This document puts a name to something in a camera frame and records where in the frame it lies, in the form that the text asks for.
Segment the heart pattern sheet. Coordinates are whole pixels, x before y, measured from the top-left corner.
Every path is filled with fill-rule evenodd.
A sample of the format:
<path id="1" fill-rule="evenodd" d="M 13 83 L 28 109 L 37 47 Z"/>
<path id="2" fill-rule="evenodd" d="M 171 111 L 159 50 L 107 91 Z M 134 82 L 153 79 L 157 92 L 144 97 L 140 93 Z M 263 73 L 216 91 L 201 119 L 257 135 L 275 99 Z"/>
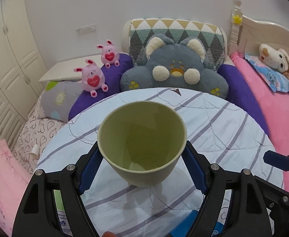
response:
<path id="1" fill-rule="evenodd" d="M 33 174 L 39 160 L 31 154 L 34 146 L 38 145 L 38 155 L 41 156 L 51 139 L 65 125 L 60 120 L 41 118 L 41 113 L 41 99 L 38 99 L 12 150 L 15 159 L 29 174 Z"/>

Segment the green plastic cup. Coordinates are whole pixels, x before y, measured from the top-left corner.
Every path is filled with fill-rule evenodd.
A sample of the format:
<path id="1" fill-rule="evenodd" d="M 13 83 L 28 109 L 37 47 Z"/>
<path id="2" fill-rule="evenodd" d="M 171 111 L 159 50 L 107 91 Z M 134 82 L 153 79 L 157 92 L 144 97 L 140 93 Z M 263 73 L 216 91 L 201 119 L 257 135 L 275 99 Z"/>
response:
<path id="1" fill-rule="evenodd" d="M 182 117 L 153 101 L 124 104 L 109 113 L 97 132 L 103 158 L 121 178 L 137 187 L 164 181 L 187 142 Z"/>

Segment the blue cool towel can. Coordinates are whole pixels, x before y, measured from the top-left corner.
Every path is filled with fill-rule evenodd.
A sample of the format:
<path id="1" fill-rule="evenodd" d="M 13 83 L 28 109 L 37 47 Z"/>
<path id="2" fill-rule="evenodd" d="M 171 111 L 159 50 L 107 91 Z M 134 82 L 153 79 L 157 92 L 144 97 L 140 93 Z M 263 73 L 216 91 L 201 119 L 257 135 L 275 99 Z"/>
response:
<path id="1" fill-rule="evenodd" d="M 211 216 L 210 221 L 202 219 L 197 210 L 192 210 L 174 229 L 166 236 L 215 236 L 221 234 L 224 225 Z"/>

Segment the small white tube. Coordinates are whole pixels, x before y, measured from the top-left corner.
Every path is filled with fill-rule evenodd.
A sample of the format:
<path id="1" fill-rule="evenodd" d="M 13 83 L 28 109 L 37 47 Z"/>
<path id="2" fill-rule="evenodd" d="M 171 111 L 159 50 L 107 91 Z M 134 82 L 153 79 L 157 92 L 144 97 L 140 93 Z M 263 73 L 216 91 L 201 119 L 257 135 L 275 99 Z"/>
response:
<path id="1" fill-rule="evenodd" d="M 39 158 L 39 146 L 37 144 L 34 144 L 30 154 L 36 159 Z"/>

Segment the white striped table quilt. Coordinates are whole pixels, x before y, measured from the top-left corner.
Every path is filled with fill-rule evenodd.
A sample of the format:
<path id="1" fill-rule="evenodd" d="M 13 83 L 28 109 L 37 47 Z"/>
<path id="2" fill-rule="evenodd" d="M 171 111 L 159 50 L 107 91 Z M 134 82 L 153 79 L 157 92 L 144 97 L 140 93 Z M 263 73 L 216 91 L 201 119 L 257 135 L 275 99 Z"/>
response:
<path id="1" fill-rule="evenodd" d="M 196 151 L 211 163 L 235 172 L 247 168 L 253 175 L 283 187 L 283 172 L 263 161 L 264 153 L 274 146 L 259 124 L 226 100 L 188 89 L 131 90 L 101 100 L 53 137 L 37 167 L 54 172 L 75 163 L 95 143 L 102 120 L 117 107 L 134 101 L 154 101 L 173 108 L 184 120 Z M 195 188 L 182 160 L 161 184 L 151 188 L 129 185 L 102 161 L 82 201 L 99 234 L 165 236 L 200 208 L 203 194 Z"/>

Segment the yellow star sticker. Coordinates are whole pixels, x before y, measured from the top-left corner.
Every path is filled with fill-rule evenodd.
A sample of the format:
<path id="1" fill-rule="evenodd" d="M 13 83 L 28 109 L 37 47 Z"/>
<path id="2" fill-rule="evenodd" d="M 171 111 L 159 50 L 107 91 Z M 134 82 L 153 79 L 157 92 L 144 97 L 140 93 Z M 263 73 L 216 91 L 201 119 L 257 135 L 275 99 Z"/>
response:
<path id="1" fill-rule="evenodd" d="M 235 25 L 241 25 L 242 24 L 242 18 L 239 15 L 232 16 L 232 23 Z"/>

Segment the white side table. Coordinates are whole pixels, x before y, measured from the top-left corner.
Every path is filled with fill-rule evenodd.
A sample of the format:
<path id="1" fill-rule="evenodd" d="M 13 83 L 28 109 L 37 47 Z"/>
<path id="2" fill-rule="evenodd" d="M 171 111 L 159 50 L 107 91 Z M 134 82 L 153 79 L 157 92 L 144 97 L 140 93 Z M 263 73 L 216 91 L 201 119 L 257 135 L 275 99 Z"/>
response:
<path id="1" fill-rule="evenodd" d="M 99 68 L 103 66 L 103 63 L 101 62 L 101 55 L 65 60 L 56 63 L 40 78 L 39 82 L 79 81 L 81 80 L 81 73 L 75 72 L 74 69 L 77 67 L 85 67 L 87 65 L 86 60 L 88 59 L 93 60 Z"/>

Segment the purple cushion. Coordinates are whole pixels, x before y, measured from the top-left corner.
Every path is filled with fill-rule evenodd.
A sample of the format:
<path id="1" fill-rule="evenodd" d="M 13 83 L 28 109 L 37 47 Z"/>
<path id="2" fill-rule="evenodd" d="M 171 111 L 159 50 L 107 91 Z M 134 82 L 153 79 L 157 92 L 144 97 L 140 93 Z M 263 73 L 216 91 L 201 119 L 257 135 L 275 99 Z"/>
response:
<path id="1" fill-rule="evenodd" d="M 132 66 L 132 58 L 126 54 L 120 54 L 119 67 L 111 66 L 107 69 L 105 66 L 102 66 L 101 70 L 104 73 L 105 83 L 108 85 L 109 91 L 100 91 L 96 98 L 91 97 L 90 93 L 83 91 L 71 107 L 68 113 L 68 120 L 71 120 L 77 114 L 102 99 L 119 93 L 121 76 L 128 69 L 131 69 Z M 262 110 L 239 70 L 230 64 L 222 64 L 217 73 L 221 75 L 229 85 L 227 100 L 246 111 L 260 125 L 265 134 L 270 135 Z"/>

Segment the white dog plush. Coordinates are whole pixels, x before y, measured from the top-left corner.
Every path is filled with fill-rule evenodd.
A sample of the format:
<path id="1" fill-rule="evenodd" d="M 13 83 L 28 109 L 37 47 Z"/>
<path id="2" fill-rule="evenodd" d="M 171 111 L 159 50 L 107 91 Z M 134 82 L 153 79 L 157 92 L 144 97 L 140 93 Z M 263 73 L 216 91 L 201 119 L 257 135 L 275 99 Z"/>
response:
<path id="1" fill-rule="evenodd" d="M 268 67 L 282 74 L 289 74 L 289 57 L 283 50 L 276 50 L 267 44 L 259 47 L 260 60 Z"/>

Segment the cream wardrobe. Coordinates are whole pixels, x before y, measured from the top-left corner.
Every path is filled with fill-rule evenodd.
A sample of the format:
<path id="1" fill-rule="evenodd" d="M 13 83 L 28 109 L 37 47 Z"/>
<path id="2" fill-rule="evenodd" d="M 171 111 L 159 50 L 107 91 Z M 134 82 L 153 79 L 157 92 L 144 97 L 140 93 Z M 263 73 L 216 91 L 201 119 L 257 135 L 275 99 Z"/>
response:
<path id="1" fill-rule="evenodd" d="M 25 0 L 0 0 L 0 140 L 10 149 L 44 89 L 39 79 L 46 72 Z"/>

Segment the white wall socket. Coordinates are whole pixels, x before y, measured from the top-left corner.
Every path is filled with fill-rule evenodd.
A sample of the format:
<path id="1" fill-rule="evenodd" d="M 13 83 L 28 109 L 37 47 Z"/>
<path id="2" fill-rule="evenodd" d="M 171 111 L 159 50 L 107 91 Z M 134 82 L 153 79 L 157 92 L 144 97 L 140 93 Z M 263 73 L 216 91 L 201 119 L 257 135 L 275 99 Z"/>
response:
<path id="1" fill-rule="evenodd" d="M 96 31 L 96 25 L 95 24 L 86 25 L 86 26 L 83 26 L 83 27 L 76 29 L 76 33 L 79 35 L 92 33 L 94 31 Z"/>

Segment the pink bunny plush back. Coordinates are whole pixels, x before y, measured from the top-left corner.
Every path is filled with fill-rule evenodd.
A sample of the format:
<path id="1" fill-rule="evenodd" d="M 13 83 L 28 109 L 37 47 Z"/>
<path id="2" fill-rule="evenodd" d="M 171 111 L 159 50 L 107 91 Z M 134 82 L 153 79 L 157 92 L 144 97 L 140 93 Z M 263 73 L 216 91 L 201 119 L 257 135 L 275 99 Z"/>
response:
<path id="1" fill-rule="evenodd" d="M 97 49 L 102 50 L 101 62 L 105 65 L 107 69 L 109 69 L 112 64 L 116 67 L 120 66 L 120 54 L 112 41 L 106 40 L 106 45 L 98 44 L 96 47 Z"/>

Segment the triangle pattern pillow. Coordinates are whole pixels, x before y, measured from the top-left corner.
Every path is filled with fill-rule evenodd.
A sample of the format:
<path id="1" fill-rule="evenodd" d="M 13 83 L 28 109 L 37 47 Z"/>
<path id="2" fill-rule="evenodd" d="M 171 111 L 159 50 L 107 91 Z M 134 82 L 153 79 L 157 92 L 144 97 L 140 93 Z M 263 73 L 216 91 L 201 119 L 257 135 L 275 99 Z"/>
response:
<path id="1" fill-rule="evenodd" d="M 180 43 L 186 38 L 198 38 L 204 45 L 208 68 L 217 71 L 226 59 L 226 35 L 218 26 L 196 21 L 168 18 L 133 19 L 129 25 L 129 55 L 133 65 L 144 64 L 144 48 L 155 34 L 163 34 Z"/>

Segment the grey cat plush cushion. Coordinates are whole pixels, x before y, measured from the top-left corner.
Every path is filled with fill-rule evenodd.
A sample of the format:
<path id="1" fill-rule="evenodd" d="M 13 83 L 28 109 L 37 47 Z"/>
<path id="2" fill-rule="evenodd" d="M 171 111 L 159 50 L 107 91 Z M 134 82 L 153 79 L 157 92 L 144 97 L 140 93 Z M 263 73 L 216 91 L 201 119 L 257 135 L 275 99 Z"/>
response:
<path id="1" fill-rule="evenodd" d="M 153 35 L 145 46 L 144 60 L 144 65 L 133 67 L 121 76 L 121 91 L 172 87 L 227 99 L 229 85 L 221 75 L 206 67 L 207 53 L 198 38 L 175 43 L 166 35 Z"/>

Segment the pink folded quilt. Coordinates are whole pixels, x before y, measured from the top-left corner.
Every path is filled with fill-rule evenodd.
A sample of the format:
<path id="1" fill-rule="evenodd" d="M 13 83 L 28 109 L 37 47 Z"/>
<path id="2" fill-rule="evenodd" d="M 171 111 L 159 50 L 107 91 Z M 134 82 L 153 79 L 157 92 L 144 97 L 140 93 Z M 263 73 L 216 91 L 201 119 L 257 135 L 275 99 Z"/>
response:
<path id="1" fill-rule="evenodd" d="M 19 204 L 31 175 L 12 155 L 6 140 L 0 140 L 0 228 L 12 235 Z"/>

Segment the pink blanket on bed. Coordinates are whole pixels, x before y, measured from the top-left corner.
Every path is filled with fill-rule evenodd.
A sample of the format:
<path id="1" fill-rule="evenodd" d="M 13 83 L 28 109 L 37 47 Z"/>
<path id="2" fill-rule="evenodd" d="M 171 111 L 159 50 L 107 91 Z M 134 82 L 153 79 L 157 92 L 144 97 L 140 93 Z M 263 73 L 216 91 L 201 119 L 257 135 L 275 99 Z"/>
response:
<path id="1" fill-rule="evenodd" d="M 269 130 L 268 137 L 276 151 L 282 155 L 289 155 L 289 93 L 274 93 L 244 59 L 243 54 L 236 52 L 230 58 L 261 108 Z"/>

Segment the blue floral pillow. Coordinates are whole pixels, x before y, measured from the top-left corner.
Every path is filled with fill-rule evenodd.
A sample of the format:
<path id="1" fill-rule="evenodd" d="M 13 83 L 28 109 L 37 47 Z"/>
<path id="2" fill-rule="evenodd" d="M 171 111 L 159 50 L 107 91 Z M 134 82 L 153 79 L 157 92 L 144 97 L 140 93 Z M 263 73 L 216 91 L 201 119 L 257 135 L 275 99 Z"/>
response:
<path id="1" fill-rule="evenodd" d="M 245 54 L 245 59 L 274 93 L 289 93 L 289 79 L 285 75 L 266 66 L 257 56 Z"/>

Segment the pink bunny plush front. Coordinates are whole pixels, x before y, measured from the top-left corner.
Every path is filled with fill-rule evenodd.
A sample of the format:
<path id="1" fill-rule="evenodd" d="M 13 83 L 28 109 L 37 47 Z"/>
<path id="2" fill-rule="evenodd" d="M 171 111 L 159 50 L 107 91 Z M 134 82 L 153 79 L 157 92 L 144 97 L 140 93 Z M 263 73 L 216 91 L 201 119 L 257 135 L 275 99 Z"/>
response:
<path id="1" fill-rule="evenodd" d="M 89 92 L 92 98 L 96 98 L 98 89 L 107 92 L 109 88 L 105 83 L 105 75 L 97 64 L 91 59 L 87 59 L 85 62 L 87 63 L 85 67 L 76 67 L 73 71 L 81 72 L 83 89 Z"/>

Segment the pink bunny plush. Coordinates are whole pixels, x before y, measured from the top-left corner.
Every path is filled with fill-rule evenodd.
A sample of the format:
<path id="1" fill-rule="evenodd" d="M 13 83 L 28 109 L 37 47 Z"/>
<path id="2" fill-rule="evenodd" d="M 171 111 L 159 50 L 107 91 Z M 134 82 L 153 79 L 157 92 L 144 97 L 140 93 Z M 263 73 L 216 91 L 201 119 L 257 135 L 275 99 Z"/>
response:
<path id="1" fill-rule="evenodd" d="M 96 47 L 97 49 L 102 50 L 101 62 L 105 65 L 107 69 L 109 69 L 112 64 L 116 67 L 120 66 L 120 54 L 112 41 L 106 40 L 106 45 L 98 44 Z"/>
<path id="2" fill-rule="evenodd" d="M 109 88 L 105 83 L 105 75 L 97 64 L 91 59 L 87 59 L 85 62 L 87 63 L 85 67 L 76 67 L 73 71 L 81 72 L 83 89 L 89 92 L 92 98 L 96 98 L 98 89 L 107 92 Z"/>

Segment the grey flower pillow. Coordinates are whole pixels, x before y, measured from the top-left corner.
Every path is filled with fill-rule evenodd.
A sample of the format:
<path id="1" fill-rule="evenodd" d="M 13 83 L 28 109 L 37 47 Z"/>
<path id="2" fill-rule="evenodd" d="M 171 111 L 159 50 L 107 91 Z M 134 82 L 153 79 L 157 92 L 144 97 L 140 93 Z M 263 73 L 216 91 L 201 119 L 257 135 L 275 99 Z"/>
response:
<path id="1" fill-rule="evenodd" d="M 48 82 L 41 95 L 38 117 L 68 122 L 69 112 L 82 91 L 80 81 Z"/>

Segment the cream bed headboard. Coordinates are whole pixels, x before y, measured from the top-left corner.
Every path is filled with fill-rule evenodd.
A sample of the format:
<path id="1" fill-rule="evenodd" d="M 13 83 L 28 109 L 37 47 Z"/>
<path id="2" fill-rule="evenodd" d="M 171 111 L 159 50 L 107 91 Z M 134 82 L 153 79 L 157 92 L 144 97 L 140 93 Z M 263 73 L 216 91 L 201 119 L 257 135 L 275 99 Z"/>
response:
<path id="1" fill-rule="evenodd" d="M 255 20 L 246 16 L 242 10 L 241 0 L 232 0 L 231 9 L 231 32 L 225 41 L 227 54 L 237 51 L 257 56 L 259 46 L 268 44 L 275 49 L 282 48 L 289 55 L 289 30 L 277 23 L 264 20 Z M 232 23 L 232 16 L 239 15 L 242 18 L 241 25 Z"/>

